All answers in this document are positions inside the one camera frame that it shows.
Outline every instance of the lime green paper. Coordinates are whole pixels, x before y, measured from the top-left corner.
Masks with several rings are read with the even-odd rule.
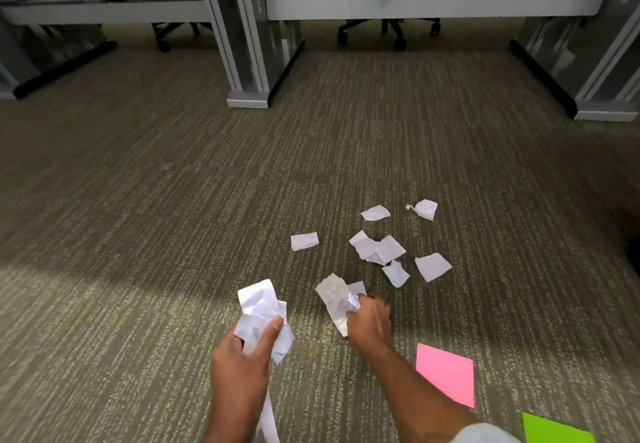
[[[527,443],[596,443],[588,431],[522,413],[522,426]]]

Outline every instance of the floor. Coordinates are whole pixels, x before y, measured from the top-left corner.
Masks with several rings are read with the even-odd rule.
[[[120,49],[0,103],[0,440],[197,441],[236,291],[268,277],[296,336],[271,383],[282,441],[396,441],[314,292],[335,272],[389,293],[411,362],[416,342],[472,358],[482,419],[635,441],[640,121],[564,117],[506,51],[518,25],[406,23],[394,53],[377,23],[340,50],[309,23],[269,110],[227,108],[208,35],[163,55],[107,30]],[[422,198],[433,223],[404,210]],[[365,224],[379,203],[392,217]],[[407,249],[402,289],[348,245],[363,227]],[[426,284],[412,258],[432,252],[454,269]]]

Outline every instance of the pink paper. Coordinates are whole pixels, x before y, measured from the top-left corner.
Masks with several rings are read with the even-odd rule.
[[[473,360],[418,344],[415,369],[455,402],[475,409]]]

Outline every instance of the paper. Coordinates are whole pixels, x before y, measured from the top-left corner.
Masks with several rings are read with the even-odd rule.
[[[382,266],[406,253],[404,247],[393,236],[386,236],[378,242],[370,239],[362,230],[349,239],[349,244],[356,248],[360,259]]]
[[[380,220],[385,217],[391,217],[391,212],[382,205],[376,205],[375,207],[371,207],[369,210],[365,210],[360,215],[364,217],[364,220]]]
[[[367,294],[364,283],[359,281],[348,285],[344,280],[332,273],[316,286],[316,291],[329,311],[329,316],[343,337],[347,332],[347,313],[360,309],[358,294]]]
[[[438,253],[433,253],[430,256],[417,257],[415,264],[418,267],[418,271],[426,282],[433,281],[437,277],[441,277],[453,266]]]
[[[418,344],[415,370],[455,402],[476,407],[474,361],[470,358]]]
[[[398,261],[391,261],[391,264],[382,268],[382,271],[396,288],[402,286],[409,279],[409,273],[402,268],[402,264]]]
[[[415,204],[415,207],[411,205],[406,206],[406,210],[409,210],[410,208],[415,210],[415,213],[420,215],[420,217],[433,221],[433,216],[436,214],[436,209],[438,208],[438,204],[435,202],[432,202],[431,200],[425,199],[425,200],[420,200],[420,202]]]
[[[291,326],[287,323],[287,303],[276,298],[271,280],[263,280],[242,288],[238,291],[238,300],[243,315],[238,320],[234,334],[244,340],[242,351],[246,354],[250,354],[257,347],[264,329],[273,318],[280,315],[284,319],[282,331],[271,351],[271,358],[279,364],[294,340]],[[268,393],[260,414],[258,430],[262,430],[267,443],[280,443]]]
[[[588,431],[524,412],[522,427],[527,443],[596,443],[596,438]]]
[[[291,236],[291,249],[294,251],[300,251],[300,249],[308,249],[320,244],[318,240],[317,232],[311,234],[298,234],[297,236]]]

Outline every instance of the hand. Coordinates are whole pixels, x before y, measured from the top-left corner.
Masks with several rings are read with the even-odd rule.
[[[211,413],[205,441],[250,442],[260,421],[269,387],[269,360],[282,330],[282,317],[274,318],[250,354],[234,335],[237,322],[211,356]]]
[[[360,352],[371,346],[391,345],[391,308],[378,293],[370,296],[359,294],[360,311],[347,313],[347,331],[350,342]]]

